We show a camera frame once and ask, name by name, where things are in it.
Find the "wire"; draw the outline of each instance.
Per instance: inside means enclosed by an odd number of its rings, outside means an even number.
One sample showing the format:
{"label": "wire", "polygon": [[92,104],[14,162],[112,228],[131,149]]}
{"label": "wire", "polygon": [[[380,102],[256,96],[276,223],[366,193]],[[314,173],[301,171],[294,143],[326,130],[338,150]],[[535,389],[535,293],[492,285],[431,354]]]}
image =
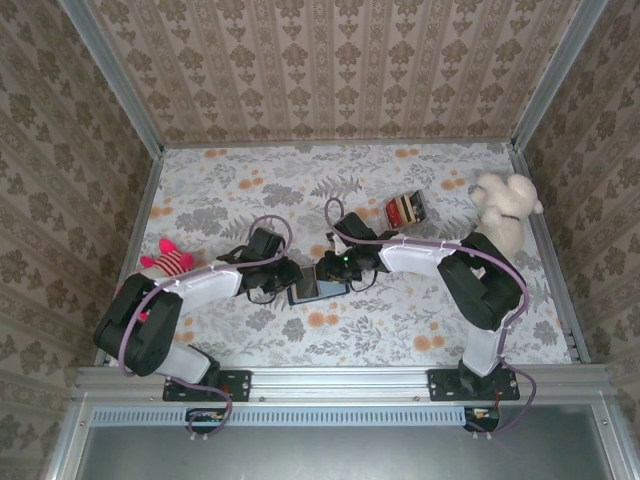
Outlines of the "wire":
{"label": "wire", "polygon": [[353,243],[359,243],[361,245],[424,245],[427,247],[438,247],[438,248],[444,248],[444,249],[458,250],[493,263],[494,265],[502,269],[505,273],[507,273],[511,278],[513,278],[513,280],[518,284],[518,286],[520,287],[520,290],[522,290],[523,301],[520,307],[507,320],[504,321],[504,325],[502,327],[502,334],[500,335],[500,340],[498,342],[498,358],[506,368],[508,368],[509,370],[511,370],[517,375],[522,375],[527,380],[529,380],[529,382],[531,382],[531,394],[529,395],[529,398],[527,399],[527,402],[525,403],[524,408],[522,409],[522,411],[520,411],[520,413],[516,416],[516,418],[514,418],[511,422],[509,422],[504,427],[498,428],[493,432],[486,432],[483,428],[479,427],[478,425],[475,425],[469,422],[469,424],[472,427],[476,428],[479,431],[479,433],[482,433],[487,436],[503,433],[513,428],[515,424],[518,423],[520,419],[524,416],[524,414],[527,413],[538,391],[536,382],[533,379],[533,377],[528,373],[525,373],[522,370],[515,368],[509,363],[507,363],[503,355],[504,345],[506,343],[507,334],[509,332],[509,326],[528,310],[529,303],[531,301],[531,296],[529,295],[529,289],[527,288],[527,285],[524,283],[522,278],[520,278],[520,275],[518,275],[518,273],[513,268],[511,268],[509,265],[507,265],[500,259],[492,255],[489,255],[487,253],[481,252],[480,250],[465,247],[463,245],[458,245],[457,243],[437,242],[434,240],[424,240],[424,239],[418,239],[418,238],[403,238],[403,239],[391,238],[389,240],[361,240],[359,238],[350,237],[349,235],[342,233],[340,230],[338,230],[336,227],[333,226],[333,223],[331,222],[331,218],[329,217],[329,206],[332,203],[337,203],[338,206],[340,207],[340,218],[344,216],[344,204],[342,203],[342,201],[339,198],[331,197],[324,204],[324,218],[327,222],[327,225],[329,225],[329,228],[331,229],[331,231],[335,235],[338,235],[343,240],[347,240]]}
{"label": "wire", "polygon": [[365,290],[369,290],[371,287],[373,287],[376,284],[376,280],[378,280],[378,271],[374,270],[373,271],[373,280],[371,280],[371,283],[369,285],[367,285],[364,288],[361,288],[360,290],[356,290],[353,287],[353,281],[349,282],[349,286],[351,287],[351,291],[355,292],[355,293],[360,293],[360,292],[364,292]]}
{"label": "wire", "polygon": [[[287,229],[287,241],[285,242],[284,248],[281,249],[276,255],[274,255],[271,258],[267,258],[264,260],[258,260],[255,262],[245,262],[245,263],[236,263],[233,265],[208,265],[206,267],[200,268],[198,270],[194,270],[192,272],[186,272],[183,273],[181,275],[178,275],[176,277],[172,277],[170,280],[167,280],[165,282],[160,283],[159,285],[155,286],[153,289],[151,289],[151,291],[145,295],[145,297],[140,301],[140,303],[138,304],[138,306],[136,307],[136,309],[134,310],[133,314],[131,315],[131,318],[129,319],[129,322],[127,323],[127,327],[124,330],[124,334],[122,335],[122,340],[120,342],[120,347],[118,348],[118,367],[120,368],[120,371],[122,372],[122,374],[125,377],[133,377],[135,374],[133,372],[130,372],[129,370],[127,370],[127,367],[125,366],[125,354],[127,351],[127,345],[129,344],[129,340],[131,338],[131,333],[133,332],[133,329],[138,321],[138,318],[140,317],[140,314],[144,311],[144,309],[146,308],[146,306],[149,304],[149,302],[151,302],[151,300],[153,300],[153,298],[158,295],[158,293],[160,293],[162,290],[172,287],[172,286],[177,286],[180,284],[180,282],[184,282],[187,280],[193,280],[196,278],[200,278],[203,276],[207,276],[213,272],[222,272],[222,271],[235,271],[238,270],[239,268],[245,268],[245,267],[259,267],[261,265],[267,265],[269,263],[272,262],[277,262],[278,260],[280,260],[281,258],[283,258],[286,254],[287,251],[289,250],[289,248],[291,248],[291,243],[293,242],[293,230],[291,229],[291,225],[289,224],[289,222],[287,222],[284,218],[282,218],[279,215],[263,215],[261,217],[256,218],[253,223],[251,224],[251,226],[249,227],[249,238],[251,238],[251,234],[253,233],[253,230],[255,228],[255,226],[266,219],[269,218],[273,218],[276,220],[279,220],[280,222],[283,223],[283,225],[285,226],[285,228]],[[227,401],[227,414],[225,416],[225,419],[220,423],[220,425],[218,425],[212,432],[211,434],[215,434],[218,433],[227,423],[229,417],[231,416],[231,412],[233,410],[233,402],[231,401],[231,397],[226,394],[225,392],[223,392],[222,390],[219,390],[215,387],[206,387],[203,385],[194,385],[192,383],[188,383],[185,382],[184,380],[180,379],[180,378],[173,378],[172,379],[174,382],[179,383],[180,385],[183,385],[187,388],[191,388],[193,390],[202,390],[202,391],[209,391],[209,392],[213,392],[216,393],[220,396],[222,396],[223,398],[225,398],[225,400]],[[189,420],[189,425],[188,425],[188,430],[189,432],[194,435],[193,432],[193,428],[192,428],[192,424],[193,424],[193,418],[192,417]]]}

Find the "purple cable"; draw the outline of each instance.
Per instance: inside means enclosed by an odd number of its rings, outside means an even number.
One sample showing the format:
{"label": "purple cable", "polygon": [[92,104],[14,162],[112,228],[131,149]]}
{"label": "purple cable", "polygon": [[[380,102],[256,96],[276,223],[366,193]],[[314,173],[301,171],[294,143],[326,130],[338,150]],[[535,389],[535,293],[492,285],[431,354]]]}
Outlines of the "purple cable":
{"label": "purple cable", "polygon": [[[517,369],[517,368],[511,366],[509,363],[507,363],[505,361],[504,356],[502,355],[502,353],[504,351],[504,345],[505,345],[505,343],[507,341],[507,334],[508,334],[509,326],[516,319],[518,319],[523,313],[525,313],[527,311],[527,309],[529,308],[529,302],[531,300],[531,297],[529,295],[529,289],[527,288],[527,285],[524,283],[522,278],[520,278],[518,273],[513,268],[511,268],[509,265],[507,265],[503,261],[497,259],[496,257],[494,257],[492,255],[488,255],[488,254],[486,254],[484,252],[481,252],[480,250],[475,250],[473,248],[464,247],[464,246],[458,245],[456,243],[436,242],[436,241],[433,241],[433,240],[423,240],[423,239],[417,239],[417,238],[405,238],[405,239],[402,239],[402,240],[394,239],[394,238],[391,238],[390,240],[360,240],[358,238],[350,237],[349,235],[345,235],[344,233],[342,233],[336,227],[333,226],[333,223],[331,222],[331,219],[329,218],[329,205],[331,205],[331,203],[337,203],[338,206],[340,207],[340,218],[342,218],[344,216],[344,204],[342,203],[342,201],[339,198],[331,197],[331,198],[329,198],[327,200],[327,202],[324,205],[324,218],[325,218],[327,224],[329,225],[329,228],[331,229],[331,231],[335,235],[338,235],[343,240],[348,240],[349,242],[352,242],[352,243],[359,243],[361,245],[390,245],[390,244],[391,245],[425,245],[427,247],[439,247],[439,248],[448,248],[448,249],[452,249],[452,250],[458,250],[458,251],[461,251],[461,252],[464,252],[464,253],[468,253],[469,255],[474,255],[476,257],[482,258],[484,260],[487,260],[488,262],[493,263],[494,265],[496,265],[499,268],[501,268],[502,270],[504,270],[518,284],[518,286],[520,287],[520,290],[522,290],[523,302],[522,302],[522,305],[520,305],[520,307],[513,313],[513,315],[511,315],[504,322],[504,326],[502,328],[502,334],[500,335],[500,340],[498,342],[498,358],[500,358],[500,360],[502,361],[502,364],[506,368],[508,368],[509,370],[511,370],[512,372],[514,372],[516,374],[522,375],[527,380],[529,380],[529,382],[531,382],[531,395],[529,395],[529,399],[525,403],[525,406],[522,409],[522,411],[518,414],[518,416],[512,422],[508,423],[507,425],[505,425],[502,428],[499,428],[499,429],[491,432],[490,434],[491,435],[496,435],[496,434],[499,434],[499,433],[502,433],[502,432],[505,432],[505,431],[511,429],[522,418],[522,416],[528,411],[529,407],[533,403],[533,400],[535,399],[536,392],[538,390],[536,382],[533,379],[533,377],[531,377],[531,375],[529,375],[528,373],[523,372],[520,369]],[[489,432],[485,432],[478,425],[475,425],[475,424],[473,424],[471,422],[469,422],[469,424],[471,426],[473,426],[474,428],[478,429],[479,433],[482,433],[482,434],[485,434],[485,435],[489,434]]]}
{"label": "purple cable", "polygon": [[[120,342],[120,348],[118,349],[118,367],[120,368],[120,371],[122,372],[122,374],[125,377],[133,377],[135,374],[133,372],[129,372],[127,370],[127,368],[125,367],[124,364],[124,358],[125,358],[125,352],[127,351],[127,345],[129,343],[129,340],[131,338],[131,333],[133,332],[133,329],[136,326],[136,323],[138,321],[138,318],[140,317],[140,314],[144,311],[145,307],[149,304],[149,302],[151,300],[153,300],[153,298],[160,293],[162,290],[164,290],[165,288],[171,287],[173,285],[178,285],[180,282],[184,282],[186,280],[192,280],[195,278],[199,278],[201,276],[206,276],[209,275],[213,272],[222,272],[222,271],[233,271],[233,270],[237,270],[239,268],[245,268],[245,267],[259,267],[261,265],[266,265],[268,263],[272,263],[275,261],[280,260],[282,257],[284,257],[287,253],[287,251],[289,250],[289,248],[291,247],[291,243],[293,242],[293,230],[291,230],[291,225],[289,225],[289,222],[287,222],[284,218],[282,218],[279,215],[263,215],[261,217],[256,218],[253,223],[251,224],[251,226],[249,227],[249,236],[251,236],[251,233],[253,233],[253,229],[255,228],[255,226],[258,224],[258,222],[261,222],[262,220],[268,219],[268,218],[273,218],[276,220],[280,220],[285,228],[287,229],[287,234],[288,234],[288,238],[287,241],[285,243],[285,246],[283,249],[281,249],[276,255],[274,255],[271,258],[267,258],[265,260],[258,260],[255,262],[245,262],[245,263],[236,263],[234,265],[209,265],[207,267],[203,267],[201,269],[198,270],[194,270],[193,272],[187,272],[187,273],[183,273],[182,275],[178,275],[176,277],[172,277],[171,279],[167,280],[166,282],[163,282],[157,286],[155,286],[147,295],[145,295],[145,297],[140,301],[140,303],[138,304],[138,306],[136,307],[136,309],[133,312],[133,315],[131,315],[131,318],[129,319],[129,323],[127,323],[127,327],[124,330],[124,334],[122,335],[122,341]],[[213,433],[217,433],[219,432],[222,427],[227,423],[227,420],[229,418],[229,416],[231,415],[231,410],[232,410],[232,402],[231,402],[231,398],[224,393],[222,390],[219,390],[217,388],[214,387],[204,387],[202,385],[193,385],[191,383],[187,383],[184,382],[181,379],[176,379],[173,378],[173,381],[176,383],[180,383],[181,385],[188,387],[188,388],[193,388],[194,390],[205,390],[205,391],[210,391],[210,392],[214,392],[217,393],[218,395],[221,395],[222,397],[224,397],[227,400],[227,415],[225,416],[225,419],[222,421],[222,423],[212,432]],[[191,425],[193,423],[193,418],[189,421],[189,431],[190,433],[193,433],[193,430],[191,429]]]}

